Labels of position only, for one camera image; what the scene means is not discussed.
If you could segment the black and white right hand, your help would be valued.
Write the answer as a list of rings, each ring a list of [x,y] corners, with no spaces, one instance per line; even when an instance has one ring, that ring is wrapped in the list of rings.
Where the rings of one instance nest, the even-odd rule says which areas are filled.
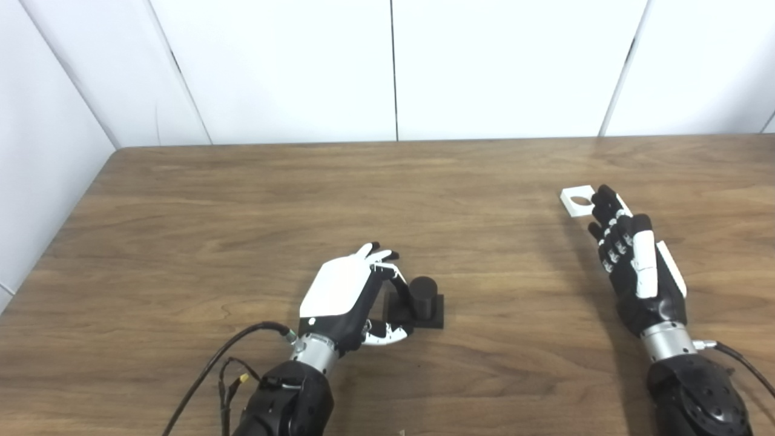
[[[661,323],[688,323],[686,289],[655,238],[650,216],[634,214],[617,191],[600,185],[590,198],[589,233],[608,273],[616,312],[633,335]]]

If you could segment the black and white left hand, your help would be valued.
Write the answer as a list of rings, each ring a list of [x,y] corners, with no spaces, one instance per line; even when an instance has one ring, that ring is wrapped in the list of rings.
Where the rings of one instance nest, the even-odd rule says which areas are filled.
[[[391,345],[414,334],[412,325],[369,317],[384,282],[399,296],[409,295],[409,284],[393,264],[398,258],[398,252],[382,250],[374,241],[325,262],[300,305],[299,336],[322,336],[343,357],[362,345]]]

